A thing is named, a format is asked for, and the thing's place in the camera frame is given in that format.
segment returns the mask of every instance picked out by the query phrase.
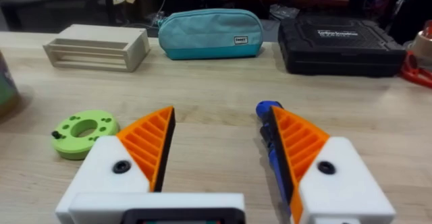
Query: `zipper pouch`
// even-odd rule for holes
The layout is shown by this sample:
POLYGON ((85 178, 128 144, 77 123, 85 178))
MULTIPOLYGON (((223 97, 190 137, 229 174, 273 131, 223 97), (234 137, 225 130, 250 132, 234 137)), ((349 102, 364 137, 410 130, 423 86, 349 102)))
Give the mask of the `zipper pouch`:
POLYGON ((159 27, 159 44, 170 59, 252 57, 263 43, 260 20, 242 9, 173 13, 159 27))

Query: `black case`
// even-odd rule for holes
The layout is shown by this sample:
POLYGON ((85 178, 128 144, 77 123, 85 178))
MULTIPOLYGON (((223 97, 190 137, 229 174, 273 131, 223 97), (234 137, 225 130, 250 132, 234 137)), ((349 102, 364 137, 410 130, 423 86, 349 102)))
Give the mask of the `black case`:
POLYGON ((376 23, 354 18, 284 19, 278 41, 286 69, 293 74, 394 76, 406 56, 376 23))

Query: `black screw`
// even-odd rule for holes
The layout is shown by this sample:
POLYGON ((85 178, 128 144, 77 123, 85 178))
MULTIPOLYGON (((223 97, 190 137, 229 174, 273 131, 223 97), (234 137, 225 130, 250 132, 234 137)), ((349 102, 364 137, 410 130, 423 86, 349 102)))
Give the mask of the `black screw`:
POLYGON ((56 130, 51 135, 54 137, 54 139, 58 140, 62 137, 62 135, 56 130))
POLYGON ((318 163, 318 170, 321 171, 321 173, 324 174, 335 174, 336 168, 333 164, 331 164, 328 161, 321 161, 318 163))
POLYGON ((129 161, 126 160, 118 161, 116 164, 114 164, 113 172, 117 174, 125 173, 129 171, 130 167, 131 166, 129 161))

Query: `wooden crate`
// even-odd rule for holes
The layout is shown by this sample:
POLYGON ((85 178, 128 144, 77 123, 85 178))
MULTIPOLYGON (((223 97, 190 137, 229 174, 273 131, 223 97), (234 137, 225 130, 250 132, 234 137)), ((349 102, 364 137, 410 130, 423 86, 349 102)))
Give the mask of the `wooden crate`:
POLYGON ((43 45, 54 67, 133 72, 150 50, 144 28, 74 24, 43 45))

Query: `green 3d printed part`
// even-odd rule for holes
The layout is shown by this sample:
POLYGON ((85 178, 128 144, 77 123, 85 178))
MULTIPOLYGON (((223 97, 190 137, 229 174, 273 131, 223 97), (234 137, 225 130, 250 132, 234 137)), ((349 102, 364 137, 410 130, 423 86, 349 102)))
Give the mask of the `green 3d printed part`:
POLYGON ((73 114, 63 120, 52 133, 53 147, 61 157, 82 160, 97 138, 118 133, 114 116, 102 110, 89 110, 73 114))

